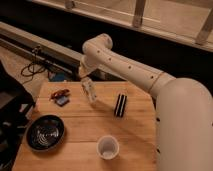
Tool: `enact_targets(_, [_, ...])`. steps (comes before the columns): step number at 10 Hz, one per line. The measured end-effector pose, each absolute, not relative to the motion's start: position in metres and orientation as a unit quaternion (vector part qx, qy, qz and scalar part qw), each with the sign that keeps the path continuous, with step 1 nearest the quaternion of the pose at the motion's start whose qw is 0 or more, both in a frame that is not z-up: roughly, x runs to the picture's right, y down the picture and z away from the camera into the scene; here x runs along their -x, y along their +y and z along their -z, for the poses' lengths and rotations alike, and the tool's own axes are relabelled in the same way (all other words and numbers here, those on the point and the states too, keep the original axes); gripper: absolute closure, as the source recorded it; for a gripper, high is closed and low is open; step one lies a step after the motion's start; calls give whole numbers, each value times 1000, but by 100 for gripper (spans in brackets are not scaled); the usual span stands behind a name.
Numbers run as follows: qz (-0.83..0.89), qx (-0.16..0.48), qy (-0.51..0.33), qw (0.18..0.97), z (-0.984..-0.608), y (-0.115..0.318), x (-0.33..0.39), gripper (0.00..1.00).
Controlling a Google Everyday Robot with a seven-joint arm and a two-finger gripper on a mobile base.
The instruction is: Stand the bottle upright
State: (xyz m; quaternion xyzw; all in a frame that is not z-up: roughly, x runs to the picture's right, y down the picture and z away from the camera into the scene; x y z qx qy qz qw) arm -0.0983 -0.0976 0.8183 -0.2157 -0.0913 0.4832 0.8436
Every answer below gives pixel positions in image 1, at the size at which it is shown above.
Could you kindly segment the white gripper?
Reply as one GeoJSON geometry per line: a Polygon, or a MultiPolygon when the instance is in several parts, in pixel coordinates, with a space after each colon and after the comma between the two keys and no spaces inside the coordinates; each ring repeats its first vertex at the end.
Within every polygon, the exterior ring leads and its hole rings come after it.
{"type": "Polygon", "coordinates": [[[80,60],[80,66],[78,69],[79,77],[84,78],[96,69],[97,61],[88,56],[83,56],[80,60]]]}

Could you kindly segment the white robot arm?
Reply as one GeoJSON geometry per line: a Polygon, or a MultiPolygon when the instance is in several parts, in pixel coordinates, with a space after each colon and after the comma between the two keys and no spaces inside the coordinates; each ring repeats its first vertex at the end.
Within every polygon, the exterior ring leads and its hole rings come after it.
{"type": "Polygon", "coordinates": [[[156,100],[157,171],[213,171],[213,95],[200,82],[176,78],[112,51],[100,34],[84,42],[79,75],[104,65],[156,100]]]}

